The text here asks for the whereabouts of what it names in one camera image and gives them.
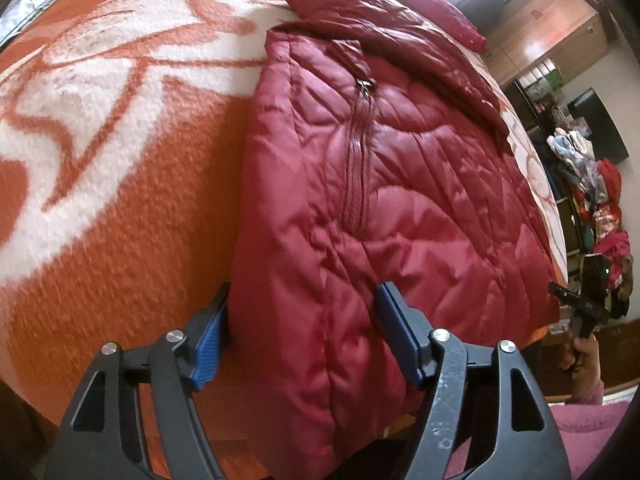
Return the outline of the pink fleece sleeve forearm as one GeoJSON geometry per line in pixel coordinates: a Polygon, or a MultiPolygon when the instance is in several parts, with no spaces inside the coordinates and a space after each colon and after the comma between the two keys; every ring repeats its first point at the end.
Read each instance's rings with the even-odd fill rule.
{"type": "Polygon", "coordinates": [[[551,407],[573,479],[578,479],[603,451],[629,406],[628,402],[604,404],[603,393],[599,379],[583,396],[551,407]]]}

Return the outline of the person's right hand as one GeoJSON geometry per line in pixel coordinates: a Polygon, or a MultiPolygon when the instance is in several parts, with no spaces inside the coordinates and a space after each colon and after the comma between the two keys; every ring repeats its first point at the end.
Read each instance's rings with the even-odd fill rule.
{"type": "Polygon", "coordinates": [[[582,400],[593,392],[601,382],[600,347],[596,336],[576,338],[570,330],[563,333],[562,370],[573,370],[572,398],[582,400]]]}

